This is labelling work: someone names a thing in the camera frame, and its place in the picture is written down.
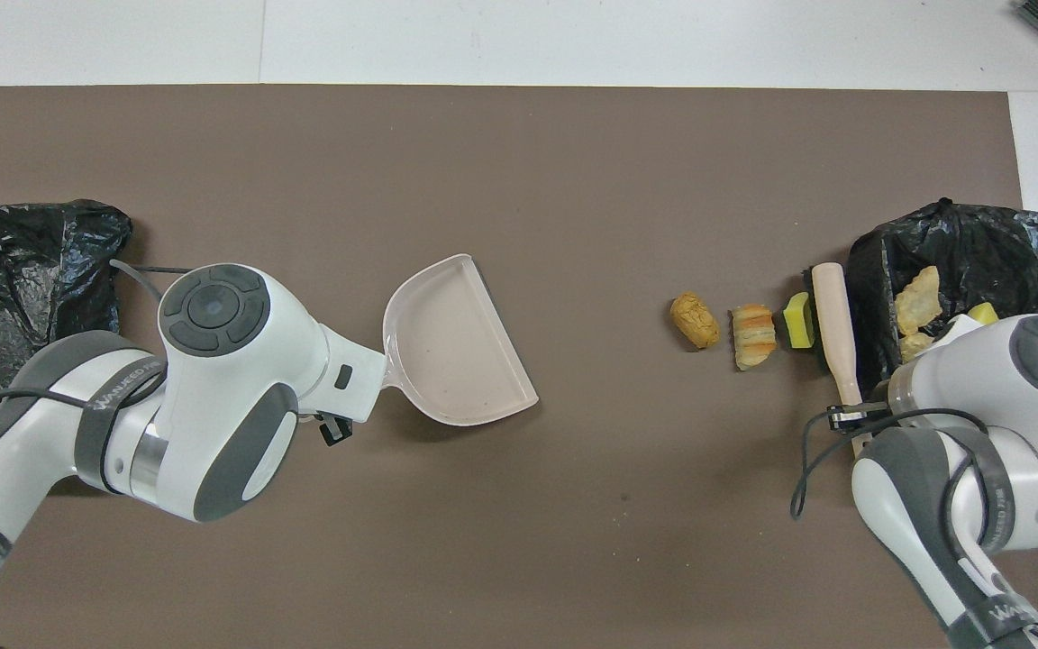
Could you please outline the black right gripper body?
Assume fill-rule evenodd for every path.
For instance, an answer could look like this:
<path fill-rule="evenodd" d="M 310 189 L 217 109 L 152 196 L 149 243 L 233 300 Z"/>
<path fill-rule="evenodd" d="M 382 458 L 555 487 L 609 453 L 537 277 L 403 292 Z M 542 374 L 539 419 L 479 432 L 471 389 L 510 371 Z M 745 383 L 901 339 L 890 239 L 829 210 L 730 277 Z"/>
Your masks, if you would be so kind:
<path fill-rule="evenodd" d="M 877 422 L 891 415 L 887 403 L 835 404 L 825 410 L 825 418 L 836 433 L 856 431 L 873 438 Z"/>

